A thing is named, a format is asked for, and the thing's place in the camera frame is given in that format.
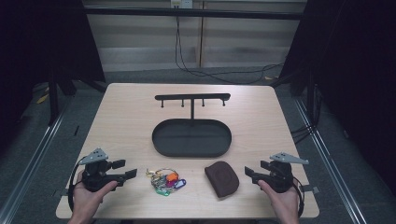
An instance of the brown pouch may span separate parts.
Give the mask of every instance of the brown pouch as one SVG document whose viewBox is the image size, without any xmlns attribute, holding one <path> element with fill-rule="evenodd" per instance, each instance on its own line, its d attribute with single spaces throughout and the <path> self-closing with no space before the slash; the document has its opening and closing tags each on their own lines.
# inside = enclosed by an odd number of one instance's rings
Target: brown pouch
<svg viewBox="0 0 396 224">
<path fill-rule="evenodd" d="M 239 187 L 238 176 L 225 161 L 217 161 L 206 167 L 205 174 L 219 198 L 233 194 Z"/>
</svg>

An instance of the wall outlet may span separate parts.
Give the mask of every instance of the wall outlet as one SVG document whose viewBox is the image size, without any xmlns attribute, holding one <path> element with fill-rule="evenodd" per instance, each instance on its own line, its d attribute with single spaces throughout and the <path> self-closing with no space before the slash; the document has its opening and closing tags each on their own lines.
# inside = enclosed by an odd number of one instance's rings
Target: wall outlet
<svg viewBox="0 0 396 224">
<path fill-rule="evenodd" d="M 182 0 L 171 0 L 171 8 L 181 8 Z"/>
<path fill-rule="evenodd" d="M 192 0 L 181 0 L 182 8 L 192 8 Z"/>
</svg>

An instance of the black oval tray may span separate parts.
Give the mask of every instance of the black oval tray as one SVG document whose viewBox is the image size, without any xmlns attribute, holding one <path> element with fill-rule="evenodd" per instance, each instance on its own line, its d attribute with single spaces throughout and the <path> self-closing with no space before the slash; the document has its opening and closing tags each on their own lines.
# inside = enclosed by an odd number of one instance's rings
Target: black oval tray
<svg viewBox="0 0 396 224">
<path fill-rule="evenodd" d="M 152 132 L 155 149 L 167 157 L 218 157 L 231 140 L 227 125 L 215 119 L 167 119 Z"/>
</svg>

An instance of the wooden table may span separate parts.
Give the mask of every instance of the wooden table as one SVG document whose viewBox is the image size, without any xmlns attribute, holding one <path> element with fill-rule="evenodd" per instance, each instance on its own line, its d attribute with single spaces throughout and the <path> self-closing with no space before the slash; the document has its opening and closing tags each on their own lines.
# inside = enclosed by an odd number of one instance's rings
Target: wooden table
<svg viewBox="0 0 396 224">
<path fill-rule="evenodd" d="M 153 129 L 165 119 L 188 119 L 190 101 L 161 102 L 159 94 L 231 94 L 226 106 L 221 100 L 195 101 L 196 119 L 217 119 L 231 130 L 230 149 L 213 159 L 168 158 L 156 151 L 151 140 Z M 245 166 L 268 174 L 260 161 L 286 152 L 298 157 L 282 109 L 271 87 L 231 85 L 111 84 L 98 109 L 78 159 L 100 147 L 109 161 L 126 160 L 126 166 L 108 174 L 123 174 L 137 168 L 136 178 L 110 192 L 95 217 L 139 218 L 266 218 L 275 214 L 267 196 L 245 175 Z M 240 185 L 236 193 L 219 199 L 205 175 L 205 167 L 226 161 L 235 170 Z M 187 185 L 165 197 L 157 194 L 146 177 L 146 170 L 175 169 Z M 307 177 L 301 164 L 292 171 L 303 185 Z M 316 217 L 318 205 L 312 192 L 305 194 L 302 217 Z M 71 217 L 67 198 L 62 197 L 56 211 L 59 218 Z"/>
</svg>

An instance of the human hand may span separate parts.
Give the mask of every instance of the human hand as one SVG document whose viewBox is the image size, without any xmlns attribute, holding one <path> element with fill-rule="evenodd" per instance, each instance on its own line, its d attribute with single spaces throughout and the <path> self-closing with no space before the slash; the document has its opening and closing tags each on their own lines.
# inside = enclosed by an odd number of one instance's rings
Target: human hand
<svg viewBox="0 0 396 224">
<path fill-rule="evenodd" d="M 284 193 L 276 193 L 265 181 L 259 180 L 258 184 L 270 198 L 274 212 L 282 224 L 299 223 L 299 199 L 295 188 L 290 188 Z"/>
<path fill-rule="evenodd" d="M 74 195 L 74 209 L 73 215 L 70 218 L 70 224 L 91 223 L 92 217 L 95 215 L 99 204 L 103 202 L 103 198 L 111 190 L 117 186 L 117 181 L 111 181 L 96 192 L 90 192 L 85 189 L 81 181 L 83 171 L 78 173 L 78 178 L 73 195 Z"/>
</svg>

